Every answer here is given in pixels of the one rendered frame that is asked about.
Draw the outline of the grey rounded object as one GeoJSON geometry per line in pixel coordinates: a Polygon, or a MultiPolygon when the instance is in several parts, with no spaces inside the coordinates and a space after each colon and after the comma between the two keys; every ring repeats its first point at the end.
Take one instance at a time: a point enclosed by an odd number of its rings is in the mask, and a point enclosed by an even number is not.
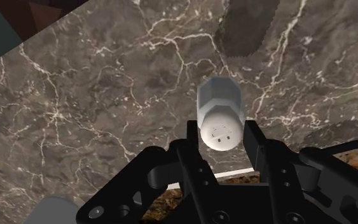
{"type": "Polygon", "coordinates": [[[70,200],[48,196],[35,206],[23,224],[77,224],[78,209],[70,200]]]}

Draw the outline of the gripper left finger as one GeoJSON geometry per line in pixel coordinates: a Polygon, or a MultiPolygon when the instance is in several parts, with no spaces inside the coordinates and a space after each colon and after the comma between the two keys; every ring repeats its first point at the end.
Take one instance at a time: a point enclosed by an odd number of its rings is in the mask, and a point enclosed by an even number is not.
{"type": "Polygon", "coordinates": [[[218,224],[220,210],[209,195],[219,186],[198,150],[195,120],[186,138],[168,150],[148,146],[77,212],[77,224],[137,224],[169,184],[180,183],[184,199],[175,214],[189,224],[218,224]]]}

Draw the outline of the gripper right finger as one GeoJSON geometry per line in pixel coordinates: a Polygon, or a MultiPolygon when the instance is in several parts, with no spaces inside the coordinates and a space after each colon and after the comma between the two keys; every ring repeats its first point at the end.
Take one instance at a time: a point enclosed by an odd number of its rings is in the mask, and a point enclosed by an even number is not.
{"type": "Polygon", "coordinates": [[[295,153],[247,120],[243,145],[268,183],[273,224],[358,224],[358,170],[335,157],[358,149],[358,140],[295,153]]]}

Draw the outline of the white salt shaker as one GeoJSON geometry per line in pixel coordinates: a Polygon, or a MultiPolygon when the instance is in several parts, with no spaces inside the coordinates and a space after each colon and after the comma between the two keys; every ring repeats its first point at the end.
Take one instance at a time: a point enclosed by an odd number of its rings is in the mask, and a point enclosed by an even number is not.
{"type": "Polygon", "coordinates": [[[197,124],[202,141],[216,151],[234,149],[242,140],[242,94],[230,77],[213,77],[197,90],[197,124]]]}

